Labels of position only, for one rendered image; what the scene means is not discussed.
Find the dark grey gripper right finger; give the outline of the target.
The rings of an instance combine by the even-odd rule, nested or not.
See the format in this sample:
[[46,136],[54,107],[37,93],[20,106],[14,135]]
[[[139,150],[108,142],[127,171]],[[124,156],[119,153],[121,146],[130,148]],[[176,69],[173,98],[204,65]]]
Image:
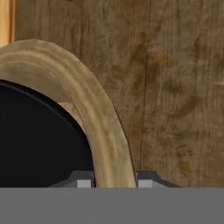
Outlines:
[[178,185],[175,185],[165,179],[162,179],[156,171],[137,171],[136,185],[138,188],[179,188]]

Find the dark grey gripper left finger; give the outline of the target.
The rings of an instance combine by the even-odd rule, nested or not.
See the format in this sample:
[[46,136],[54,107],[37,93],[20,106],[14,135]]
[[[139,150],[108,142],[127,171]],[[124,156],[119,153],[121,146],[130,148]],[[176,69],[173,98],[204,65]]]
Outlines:
[[95,175],[93,171],[73,171],[68,179],[52,185],[54,188],[93,188]]

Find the black bowl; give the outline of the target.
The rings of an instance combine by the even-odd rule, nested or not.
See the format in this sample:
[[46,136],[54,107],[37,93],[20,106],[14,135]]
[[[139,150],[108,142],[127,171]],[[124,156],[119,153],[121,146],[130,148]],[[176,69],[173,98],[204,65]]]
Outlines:
[[94,171],[81,126],[58,103],[0,80],[0,187],[53,187]]

